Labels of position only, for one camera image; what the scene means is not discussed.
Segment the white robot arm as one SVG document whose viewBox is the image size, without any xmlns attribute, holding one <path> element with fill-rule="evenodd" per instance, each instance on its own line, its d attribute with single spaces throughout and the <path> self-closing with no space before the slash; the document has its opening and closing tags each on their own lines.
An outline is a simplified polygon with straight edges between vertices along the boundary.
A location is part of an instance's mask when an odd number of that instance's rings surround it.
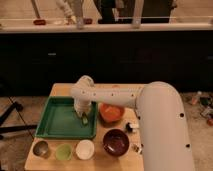
<svg viewBox="0 0 213 171">
<path fill-rule="evenodd" d="M 139 120 L 144 171 L 195 171 L 186 114 L 178 91 L 155 81 L 134 88 L 99 88 L 82 76 L 71 88 L 82 115 L 91 102 L 132 108 Z"/>
</svg>

